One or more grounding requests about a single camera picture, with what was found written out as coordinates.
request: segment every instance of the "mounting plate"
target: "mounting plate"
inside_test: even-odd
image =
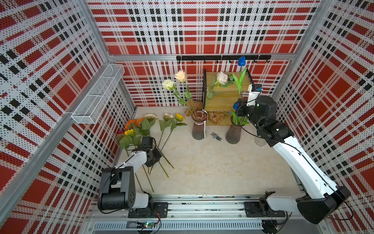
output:
[[[244,210],[245,214],[248,218],[254,218],[254,217],[286,217],[286,214],[284,211],[275,211],[271,210],[271,214],[269,216],[262,215],[260,213],[260,202],[259,201],[248,201],[244,202]]]
[[[158,210],[160,213],[160,218],[166,218],[168,216],[168,203],[167,202],[155,202],[153,204],[153,208]],[[130,219],[137,219],[137,218],[145,218],[141,216],[141,214],[149,214],[151,213],[150,208],[141,208],[135,209],[129,212],[128,218]],[[154,212],[152,215],[147,216],[147,218],[158,218],[157,212]]]

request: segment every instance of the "table surface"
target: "table surface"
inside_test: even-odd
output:
[[[165,157],[174,166],[174,169],[164,158],[160,160],[166,176],[160,164],[156,164],[149,176],[154,192],[148,182],[146,174],[141,167],[136,175],[142,189],[153,194],[183,194],[183,195],[238,195],[238,194],[264,194],[265,191],[281,193],[298,193],[292,171],[286,161],[267,144],[264,140],[258,146],[254,136],[242,131],[241,140],[232,145],[225,140],[225,134],[229,127],[207,126],[207,137],[195,140],[192,137],[193,120],[184,115],[185,107],[139,107],[136,119],[145,114],[153,113],[162,118],[164,113],[175,115],[182,114],[187,126],[178,126],[172,132],[167,144],[162,150]],[[255,128],[250,125],[244,127],[251,133]],[[215,132],[221,141],[214,139],[210,134]],[[163,146],[170,128],[163,134],[161,146]],[[157,144],[161,137],[158,121],[151,127],[151,136]],[[128,158],[125,150],[122,150],[118,163]],[[135,178],[137,191],[141,191]]]

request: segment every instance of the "white wire basket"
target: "white wire basket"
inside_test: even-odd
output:
[[[72,118],[78,124],[96,124],[125,70],[120,64],[105,65],[100,75],[83,101],[75,110]]]

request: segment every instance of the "glass vase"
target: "glass vase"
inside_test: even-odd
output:
[[[230,144],[236,144],[240,141],[242,135],[242,128],[239,125],[233,123],[233,117],[231,117],[231,126],[226,133],[226,141]]]
[[[196,140],[205,138],[205,121],[208,118],[208,114],[205,111],[197,110],[196,115],[192,115],[192,119],[195,121],[192,128],[192,136]]]

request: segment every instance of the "wooden stand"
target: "wooden stand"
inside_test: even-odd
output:
[[[237,78],[240,78],[240,72],[224,72],[226,75],[230,76],[235,74]],[[217,72],[206,72],[204,69],[204,86],[203,86],[203,106],[206,111],[223,111],[226,112],[223,120],[218,125],[214,125],[209,119],[206,122],[207,126],[230,126],[231,125],[231,113],[233,111],[233,105],[239,98],[238,89],[236,83],[229,85],[227,87],[220,87],[218,84],[213,88],[213,92],[220,92],[214,97],[208,100],[206,93],[209,90],[212,80],[217,76]],[[250,85],[250,80],[248,72],[244,76],[242,91],[248,91]]]

